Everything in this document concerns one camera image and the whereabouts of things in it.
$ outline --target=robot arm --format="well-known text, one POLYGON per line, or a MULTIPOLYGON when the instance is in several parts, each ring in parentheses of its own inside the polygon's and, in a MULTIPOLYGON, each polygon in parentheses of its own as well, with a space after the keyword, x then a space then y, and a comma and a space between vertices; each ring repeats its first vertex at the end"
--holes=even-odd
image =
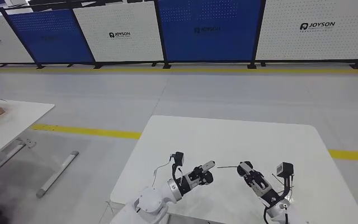
POLYGON ((158 188, 145 188, 132 201, 113 218, 110 224, 157 224, 168 211, 168 202, 176 204, 184 194, 190 192, 198 185, 208 185, 213 182, 213 176, 209 169, 215 166, 214 161, 209 161, 202 166, 194 168, 192 172, 176 179, 175 171, 182 166, 182 153, 176 153, 175 163, 172 166, 173 179, 158 188))
POLYGON ((254 170, 250 162, 240 162, 237 172, 241 177, 244 177, 247 185, 252 188, 265 205, 263 219, 266 223, 267 213, 272 221, 279 224, 306 224, 296 213, 293 205, 285 199, 290 191, 290 177, 292 178, 294 175, 292 164, 283 162, 277 167, 277 175, 284 178, 285 183, 282 195, 273 190, 271 184, 263 177, 263 174, 254 170))

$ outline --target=concrete floor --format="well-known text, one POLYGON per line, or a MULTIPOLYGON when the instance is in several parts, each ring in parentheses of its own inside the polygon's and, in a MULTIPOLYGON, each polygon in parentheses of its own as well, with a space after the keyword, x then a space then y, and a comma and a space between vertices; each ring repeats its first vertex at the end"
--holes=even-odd
MULTIPOLYGON (((152 115, 309 124, 328 149, 358 150, 358 76, 314 72, 350 67, 298 67, 309 69, 303 73, 292 66, 269 68, 292 72, 0 71, 0 98, 55 104, 39 121, 45 124, 142 132, 152 115)), ((52 171, 27 150, 6 163, 0 169, 0 204, 11 223, 109 223, 112 212, 106 201, 136 140, 34 130, 27 134, 37 141, 35 151, 49 153, 55 161, 73 150, 80 155, 42 199, 35 193, 52 171)), ((335 162, 358 201, 358 161, 335 162)), ((114 212, 121 207, 112 206, 114 212)), ((207 222, 173 217, 173 223, 207 222)))

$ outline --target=white tabletop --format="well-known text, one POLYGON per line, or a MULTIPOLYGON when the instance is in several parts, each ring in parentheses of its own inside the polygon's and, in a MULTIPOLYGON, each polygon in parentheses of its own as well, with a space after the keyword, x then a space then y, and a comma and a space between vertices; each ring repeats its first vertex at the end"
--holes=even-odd
MULTIPOLYGON (((111 200, 125 204, 151 186, 153 171, 176 151, 183 172, 214 160, 217 166, 252 162, 276 191, 271 175, 281 162, 294 164, 293 204, 311 224, 356 223, 358 205, 316 129, 309 125, 153 116, 114 187, 111 200)), ((198 186, 169 213, 221 223, 262 224, 264 206, 235 168, 210 170, 214 182, 198 186)), ((171 165, 158 170, 155 186, 171 178, 171 165)))
POLYGON ((0 108, 5 110, 5 114, 0 115, 0 150, 10 144, 54 106, 53 104, 36 102, 0 100, 0 108))

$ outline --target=blue pegboard panel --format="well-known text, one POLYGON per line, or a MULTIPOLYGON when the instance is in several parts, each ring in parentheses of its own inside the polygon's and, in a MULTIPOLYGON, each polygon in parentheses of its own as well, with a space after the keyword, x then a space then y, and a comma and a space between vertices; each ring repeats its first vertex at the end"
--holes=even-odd
POLYGON ((92 62, 70 10, 15 14, 9 18, 39 63, 92 62))
POLYGON ((159 0, 168 60, 251 60, 261 0, 159 0))

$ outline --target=pegboard panel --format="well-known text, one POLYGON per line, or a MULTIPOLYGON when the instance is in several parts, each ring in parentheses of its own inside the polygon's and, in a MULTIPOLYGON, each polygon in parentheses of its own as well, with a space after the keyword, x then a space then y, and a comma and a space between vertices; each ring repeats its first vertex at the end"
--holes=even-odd
POLYGON ((9 18, 38 62, 93 61, 70 10, 23 13, 9 18))
POLYGON ((159 0, 168 60, 251 60, 261 0, 159 0))
POLYGON ((257 60, 357 58, 357 0, 267 0, 257 60))
POLYGON ((0 16, 0 63, 33 63, 3 16, 0 16))
POLYGON ((98 62, 163 60, 154 2, 74 9, 98 62))

